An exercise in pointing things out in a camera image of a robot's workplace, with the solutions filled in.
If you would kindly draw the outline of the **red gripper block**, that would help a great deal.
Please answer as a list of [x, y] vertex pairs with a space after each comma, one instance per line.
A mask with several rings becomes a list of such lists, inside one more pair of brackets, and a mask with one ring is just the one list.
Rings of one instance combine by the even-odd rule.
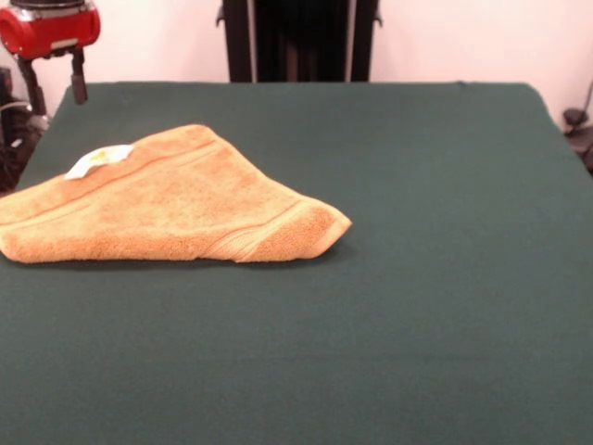
[[28, 9], [20, 6], [1, 8], [1, 44], [16, 56], [17, 65], [26, 84], [32, 113], [46, 114], [43, 89], [29, 59], [49, 58], [60, 51], [71, 51], [71, 87], [75, 102], [88, 100], [84, 76], [83, 47], [98, 39], [101, 21], [95, 6]]

